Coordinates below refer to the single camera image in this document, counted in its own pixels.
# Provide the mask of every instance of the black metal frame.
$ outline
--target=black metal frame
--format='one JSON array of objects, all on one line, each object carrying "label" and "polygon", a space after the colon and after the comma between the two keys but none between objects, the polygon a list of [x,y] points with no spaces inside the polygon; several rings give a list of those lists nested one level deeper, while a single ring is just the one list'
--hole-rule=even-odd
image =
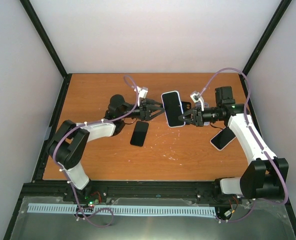
[{"label": "black metal frame", "polygon": [[[253,50],[249,60],[247,61],[243,73],[247,75],[255,61],[257,60],[259,54],[263,50],[265,44],[282,18],[283,14],[287,10],[287,7],[292,0],[282,0],[276,9],[274,15],[272,16],[268,26],[266,27],[264,33],[262,34],[258,44]],[[63,82],[61,90],[49,123],[51,128],[49,139],[53,137],[57,129],[58,121],[63,109],[66,94],[70,84],[72,74],[67,74],[59,56],[57,55],[55,48],[53,47],[42,23],[40,22],[32,4],[29,0],[20,0],[22,6],[26,10],[32,24],[37,30],[40,38],[42,39],[45,47],[47,48],[51,58],[53,59],[55,65],[57,66],[59,72],[63,77]],[[244,78],[239,75],[240,82],[244,91],[245,96],[248,94],[247,86],[245,84]],[[255,115],[253,104],[251,100],[248,103],[249,111],[252,115],[253,122],[257,130],[260,132],[259,124]],[[45,140],[37,161],[37,165],[32,177],[31,183],[25,183],[22,187],[20,196],[18,198],[17,204],[13,211],[12,218],[10,220],[8,229],[4,236],[4,240],[8,240],[11,237],[17,215],[22,204],[24,197],[28,196],[62,196],[67,201],[72,200],[72,191],[69,184],[63,180],[42,180],[45,167],[48,160],[48,155],[46,153],[46,145],[49,139]],[[171,199],[185,199],[196,203],[209,204],[216,208],[229,206],[226,202],[220,203],[216,202],[212,196],[212,190],[214,188],[214,182],[211,181],[199,181],[199,182],[136,182],[136,181],[91,181],[92,184],[98,186],[101,192],[105,192],[105,198],[171,198]],[[286,204],[286,210],[296,236],[296,217],[293,212],[290,201]]]}]

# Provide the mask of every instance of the white wall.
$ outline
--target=white wall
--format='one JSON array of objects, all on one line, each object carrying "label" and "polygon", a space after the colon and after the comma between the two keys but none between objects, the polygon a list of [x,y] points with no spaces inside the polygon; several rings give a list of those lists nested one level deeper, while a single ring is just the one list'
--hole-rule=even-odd
[{"label": "white wall", "polygon": [[289,162],[296,215],[296,1],[292,1],[249,74],[252,100],[268,145]]},{"label": "white wall", "polygon": [[0,239],[30,182],[62,77],[19,0],[0,0]]},{"label": "white wall", "polygon": [[242,69],[280,0],[32,0],[69,73]]}]

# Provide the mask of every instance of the smartphone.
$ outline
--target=smartphone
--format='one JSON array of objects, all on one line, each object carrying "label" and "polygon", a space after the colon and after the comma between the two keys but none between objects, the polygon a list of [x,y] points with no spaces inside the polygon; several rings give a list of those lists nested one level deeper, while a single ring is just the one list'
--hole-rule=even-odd
[{"label": "smartphone", "polygon": [[216,136],[214,136],[210,143],[219,151],[223,150],[232,140],[235,139],[234,132],[229,128],[225,127],[223,130],[218,132]]},{"label": "smartphone", "polygon": [[168,126],[170,128],[182,127],[185,122],[180,121],[178,117],[184,113],[182,101],[178,91],[164,92],[161,95],[163,108],[166,114]]},{"label": "smartphone", "polygon": [[149,123],[144,121],[136,122],[131,136],[130,144],[142,147],[145,142],[146,134],[148,131]]}]

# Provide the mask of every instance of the brown tabletop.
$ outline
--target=brown tabletop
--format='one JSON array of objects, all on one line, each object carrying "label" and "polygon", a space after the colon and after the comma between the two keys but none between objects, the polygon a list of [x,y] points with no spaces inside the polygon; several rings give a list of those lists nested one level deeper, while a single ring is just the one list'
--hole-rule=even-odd
[{"label": "brown tabletop", "polygon": [[[192,102],[190,94],[200,91],[212,73],[132,73],[140,87],[149,89],[147,98],[161,102],[161,94],[177,90],[182,101]],[[123,81],[124,74],[73,74],[64,101],[58,127],[65,120],[92,122],[104,117],[110,98],[124,96],[133,104],[136,94]],[[238,74],[221,73],[203,94],[215,106],[215,88],[231,86],[236,103],[245,95]],[[223,127],[221,122],[216,126]],[[92,180],[120,181],[207,181],[222,177],[240,177],[247,168],[245,154],[235,138],[222,151],[211,138],[220,129],[210,126],[170,128],[165,114],[149,121],[143,147],[130,145],[135,124],[126,125],[120,134],[89,142],[82,156],[82,166]],[[44,180],[65,179],[49,158]]]}]

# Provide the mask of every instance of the phone screen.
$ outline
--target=phone screen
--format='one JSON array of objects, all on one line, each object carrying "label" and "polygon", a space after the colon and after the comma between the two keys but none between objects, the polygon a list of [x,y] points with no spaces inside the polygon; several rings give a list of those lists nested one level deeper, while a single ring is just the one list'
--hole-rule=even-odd
[{"label": "phone screen", "polygon": [[178,119],[178,117],[183,114],[179,92],[171,91],[163,93],[161,99],[169,127],[184,126],[185,123]]},{"label": "phone screen", "polygon": [[136,122],[131,136],[130,144],[142,147],[145,142],[146,134],[148,131],[149,123],[144,121]]},{"label": "phone screen", "polygon": [[224,149],[232,140],[235,139],[235,134],[229,127],[225,127],[216,136],[214,136],[210,142],[218,150]]}]

